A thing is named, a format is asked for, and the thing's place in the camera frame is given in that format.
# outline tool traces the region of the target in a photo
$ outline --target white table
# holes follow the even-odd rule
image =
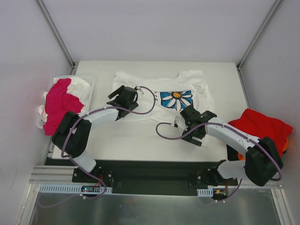
[[[109,100],[114,74],[120,70],[144,78],[175,78],[179,71],[189,69],[202,70],[215,101],[214,113],[226,122],[241,116],[247,105],[234,63],[80,61],[76,74],[95,78],[90,105],[95,110]],[[151,120],[105,124],[90,133],[87,150],[95,159],[107,160],[204,162],[227,157],[226,144],[216,138],[209,138],[207,148],[199,148],[183,140],[160,138],[156,124]],[[171,126],[162,126],[160,131],[170,137],[179,135]],[[53,158],[60,158],[59,149]]]

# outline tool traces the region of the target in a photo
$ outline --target gray floor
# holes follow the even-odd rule
[[[41,194],[43,205],[69,195]],[[96,200],[74,197],[49,209],[35,208],[37,225],[279,225],[270,190],[241,189],[225,204],[210,198],[105,195]]]

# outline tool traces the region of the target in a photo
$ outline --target pink cloth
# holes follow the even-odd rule
[[[68,111],[80,113],[83,104],[78,97],[67,94],[71,79],[59,79],[46,96],[45,112],[48,114],[44,124],[45,135],[53,135],[62,118]]]

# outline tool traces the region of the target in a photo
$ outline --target folded clothing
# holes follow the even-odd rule
[[[143,116],[131,113],[123,118],[123,121],[155,120],[173,123],[176,116],[180,116],[180,112],[188,105],[193,105],[200,112],[205,110],[214,111],[213,98],[209,93],[202,72],[199,70],[180,71],[174,79],[143,79],[124,72],[118,72],[112,83],[112,91],[115,91],[121,85],[132,88],[145,86],[151,89],[158,99],[151,113]],[[153,105],[153,96],[148,91],[144,91],[143,94],[139,93],[138,104],[139,107],[135,111],[148,111]]]
[[[265,116],[257,111],[246,109],[242,116],[229,122],[233,127],[259,138],[271,138],[280,156],[286,149],[286,140],[292,132],[292,127],[281,120]]]
[[[45,135],[53,135],[68,111],[80,113],[84,105],[79,98],[67,93],[71,79],[59,79],[46,95],[45,112],[47,120],[43,128]]]

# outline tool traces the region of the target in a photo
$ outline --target daisy graphic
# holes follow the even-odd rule
[[[180,111],[186,108],[188,105],[193,104],[192,92],[188,91],[178,91],[178,92],[161,92],[161,105],[166,108],[176,109]]]

